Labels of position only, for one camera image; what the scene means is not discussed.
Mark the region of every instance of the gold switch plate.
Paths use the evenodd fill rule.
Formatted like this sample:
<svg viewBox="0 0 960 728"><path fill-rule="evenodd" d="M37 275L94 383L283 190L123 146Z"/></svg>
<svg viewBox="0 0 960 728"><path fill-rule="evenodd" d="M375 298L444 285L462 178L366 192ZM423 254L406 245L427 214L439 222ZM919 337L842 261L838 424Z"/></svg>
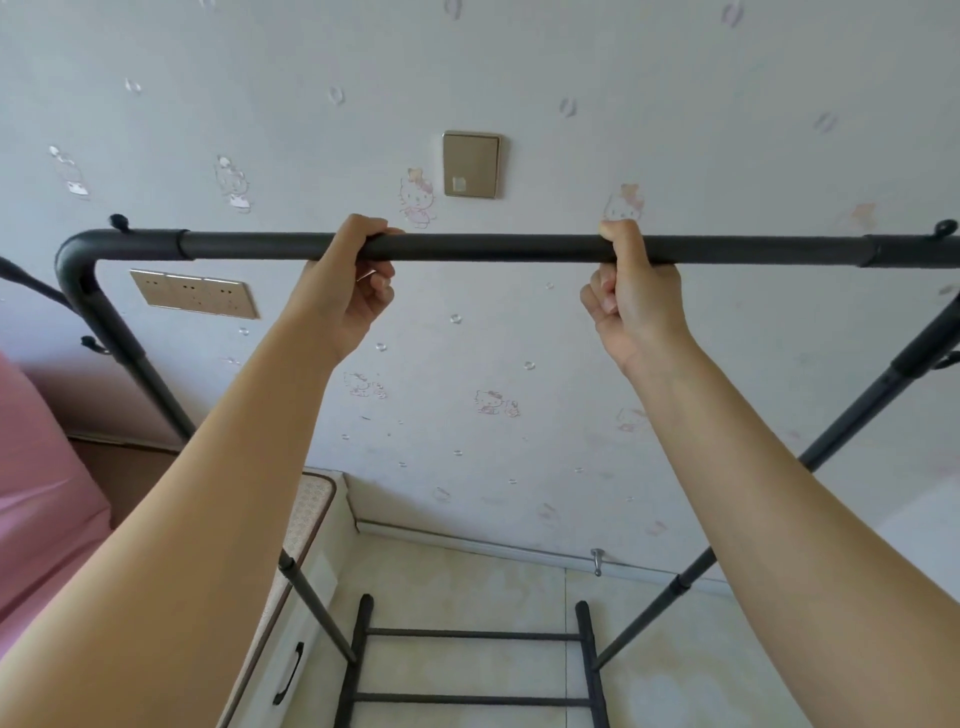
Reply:
<svg viewBox="0 0 960 728"><path fill-rule="evenodd" d="M495 198L502 145L500 134L444 132L444 194Z"/></svg>
<svg viewBox="0 0 960 728"><path fill-rule="evenodd" d="M239 280L135 270L130 275L149 305L240 319L259 318L247 284Z"/></svg>

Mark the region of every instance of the cartoon sticker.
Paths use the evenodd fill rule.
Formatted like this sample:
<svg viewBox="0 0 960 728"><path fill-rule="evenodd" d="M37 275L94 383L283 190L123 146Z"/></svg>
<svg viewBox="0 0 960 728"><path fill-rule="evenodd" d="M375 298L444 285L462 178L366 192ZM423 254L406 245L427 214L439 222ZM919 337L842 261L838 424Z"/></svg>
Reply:
<svg viewBox="0 0 960 728"><path fill-rule="evenodd" d="M47 151L54 158L57 165L57 175L66 185L67 192L76 195L81 200L90 199L90 190L84 181L84 173L80 171L77 162L70 155L66 154L60 147L48 147Z"/></svg>
<svg viewBox="0 0 960 728"><path fill-rule="evenodd" d="M242 214L250 212L252 203L247 196L250 189L247 176L233 165L229 157L223 155L217 156L214 170L220 191L223 192L228 204Z"/></svg>
<svg viewBox="0 0 960 728"><path fill-rule="evenodd" d="M520 416L516 400L505 400L502 394L493 390L482 392L478 389L473 401L477 403L477 412L483 415L498 415L502 411L507 417Z"/></svg>
<svg viewBox="0 0 960 728"><path fill-rule="evenodd" d="M403 203L400 212L415 228L423 230L431 220L437 219L429 209L433 205L433 185L423 177L422 169L407 170L406 179L400 181L400 201Z"/></svg>
<svg viewBox="0 0 960 728"><path fill-rule="evenodd" d="M604 220L640 221L643 212L643 198L637 195L639 184L621 184L620 192L611 195L603 211Z"/></svg>
<svg viewBox="0 0 960 728"><path fill-rule="evenodd" d="M629 407L620 410L616 416L616 421L616 428L621 432L636 432L638 428L649 424L647 415L642 409L630 409Z"/></svg>
<svg viewBox="0 0 960 728"><path fill-rule="evenodd" d="M347 391L355 397L369 397L373 395L378 400L387 399L387 390L378 381L370 381L359 372L344 372L344 384Z"/></svg>

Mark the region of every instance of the black handle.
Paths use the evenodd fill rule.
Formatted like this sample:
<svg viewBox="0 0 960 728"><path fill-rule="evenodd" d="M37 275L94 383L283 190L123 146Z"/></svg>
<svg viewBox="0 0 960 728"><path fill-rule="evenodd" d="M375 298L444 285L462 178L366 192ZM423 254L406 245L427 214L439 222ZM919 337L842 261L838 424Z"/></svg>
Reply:
<svg viewBox="0 0 960 728"><path fill-rule="evenodd" d="M297 663L294 665L294 669L290 673L290 679L287 680L287 687L274 695L274 705L279 705L282 703L283 698L287 696L287 691L290 690L290 684L294 681L294 675L297 674L297 668L300 667L300 660L303 659L303 643L297 643L297 649L295 649L294 652L297 653Z"/></svg>

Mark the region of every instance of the wall outlet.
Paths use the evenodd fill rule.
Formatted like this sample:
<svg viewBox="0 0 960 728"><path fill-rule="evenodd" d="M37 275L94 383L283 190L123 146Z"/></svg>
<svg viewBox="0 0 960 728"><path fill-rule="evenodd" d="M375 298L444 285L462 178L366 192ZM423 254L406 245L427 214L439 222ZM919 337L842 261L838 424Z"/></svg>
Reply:
<svg viewBox="0 0 960 728"><path fill-rule="evenodd" d="M239 280L204 279L204 300L210 306L210 313L258 318L247 284Z"/></svg>
<svg viewBox="0 0 960 728"><path fill-rule="evenodd" d="M150 305L163 308L180 308L177 291L170 284L170 279L163 273L152 271L130 271L133 282L140 289L144 300Z"/></svg>
<svg viewBox="0 0 960 728"><path fill-rule="evenodd" d="M241 319L259 318L247 284L239 280L202 279L153 271L130 271L130 275L149 305Z"/></svg>

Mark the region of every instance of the floor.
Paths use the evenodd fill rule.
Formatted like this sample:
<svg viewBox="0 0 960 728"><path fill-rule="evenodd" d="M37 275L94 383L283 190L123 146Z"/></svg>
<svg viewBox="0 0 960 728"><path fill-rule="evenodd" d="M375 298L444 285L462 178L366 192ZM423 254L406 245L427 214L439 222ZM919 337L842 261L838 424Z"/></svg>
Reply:
<svg viewBox="0 0 960 728"><path fill-rule="evenodd" d="M586 599L602 648L660 587L376 536L358 539L330 612L351 634L360 596L374 626L575 632ZM333 724L344 662L322 636L284 728ZM611 725L807 726L736 602L691 592L604 668ZM586 696L576 643L371 638L360 690ZM355 728L588 728L586 709L360 704Z"/></svg>

